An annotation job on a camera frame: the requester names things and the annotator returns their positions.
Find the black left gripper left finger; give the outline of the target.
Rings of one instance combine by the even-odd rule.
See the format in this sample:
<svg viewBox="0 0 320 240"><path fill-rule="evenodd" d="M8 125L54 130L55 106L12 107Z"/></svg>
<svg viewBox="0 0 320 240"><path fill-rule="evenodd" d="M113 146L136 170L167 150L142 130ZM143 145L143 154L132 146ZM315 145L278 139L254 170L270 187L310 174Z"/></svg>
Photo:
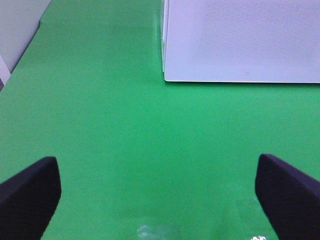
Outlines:
<svg viewBox="0 0 320 240"><path fill-rule="evenodd" d="M46 156L0 184L0 238L39 240L59 201L62 187L58 161Z"/></svg>

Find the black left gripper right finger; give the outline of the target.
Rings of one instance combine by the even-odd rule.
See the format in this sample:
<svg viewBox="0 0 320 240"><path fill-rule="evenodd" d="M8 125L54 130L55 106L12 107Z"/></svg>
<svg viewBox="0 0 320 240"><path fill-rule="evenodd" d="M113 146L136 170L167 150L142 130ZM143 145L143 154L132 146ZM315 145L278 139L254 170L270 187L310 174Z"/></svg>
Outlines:
<svg viewBox="0 0 320 240"><path fill-rule="evenodd" d="M272 154L261 154L255 194L278 239L320 238L320 182Z"/></svg>

